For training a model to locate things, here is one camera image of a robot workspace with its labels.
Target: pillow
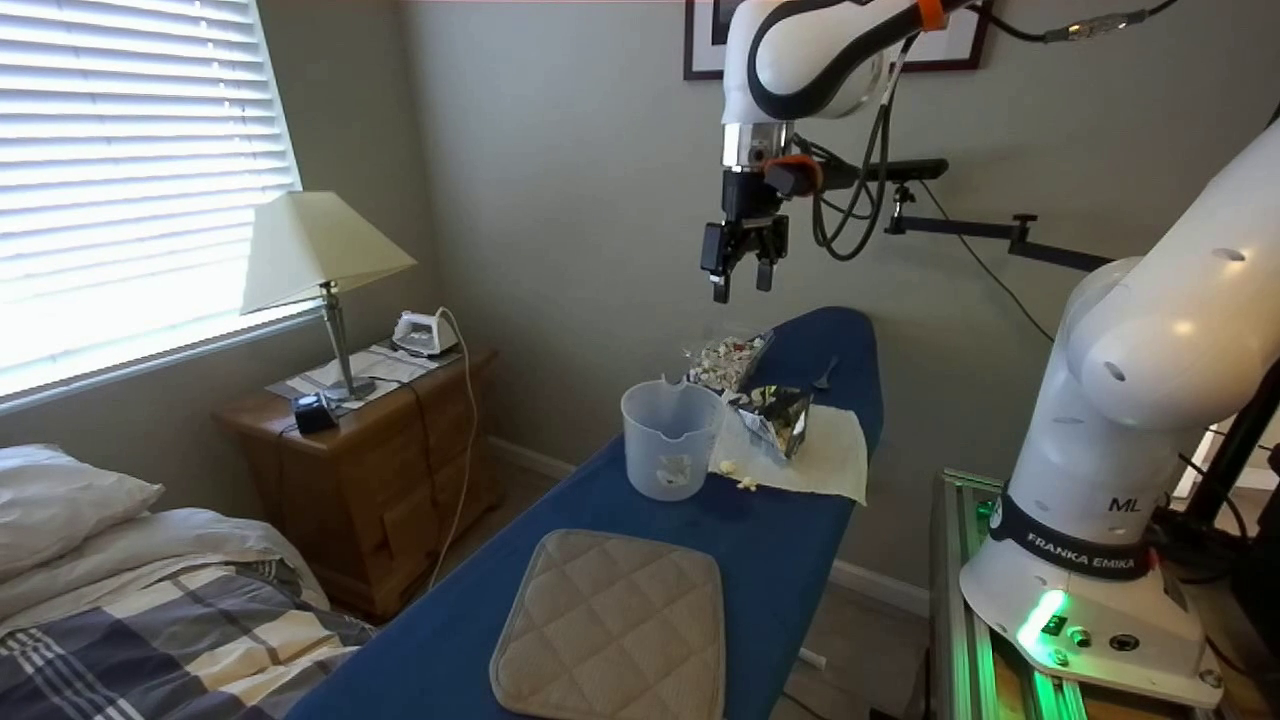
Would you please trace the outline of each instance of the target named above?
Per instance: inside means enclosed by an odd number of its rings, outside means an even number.
[[[161,492],[60,446],[0,446],[0,580],[149,510]]]

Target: picture frame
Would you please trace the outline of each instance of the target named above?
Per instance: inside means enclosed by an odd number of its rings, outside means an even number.
[[[719,81],[730,18],[741,0],[686,0],[686,81]],[[985,46],[985,18],[975,10],[951,10],[946,33],[920,33],[909,50],[909,71],[975,68]]]

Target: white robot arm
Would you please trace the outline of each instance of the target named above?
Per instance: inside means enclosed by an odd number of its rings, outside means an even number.
[[[726,219],[704,237],[718,299],[743,252],[762,254],[762,287],[784,254],[772,171],[819,182],[819,168],[792,160],[792,121],[875,98],[894,71],[882,50],[914,33],[916,0],[741,5],[726,60]],[[995,528],[960,570],[971,611],[1044,673],[1221,699],[1199,622],[1163,588],[1143,528],[1181,446],[1231,414],[1280,355],[1275,179],[1280,129],[1268,129],[1143,260],[1105,262],[1070,299]]]

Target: plaid bedspread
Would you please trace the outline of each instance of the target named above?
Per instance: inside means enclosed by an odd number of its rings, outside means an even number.
[[[0,636],[0,714],[284,714],[372,628],[261,570],[194,567]]]

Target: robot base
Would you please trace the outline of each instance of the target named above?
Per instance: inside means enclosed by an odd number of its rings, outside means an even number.
[[[1224,699],[1199,620],[1171,601],[1159,567],[1091,580],[1044,563],[1012,538],[985,538],[960,570],[967,607],[1032,669],[1190,707]]]

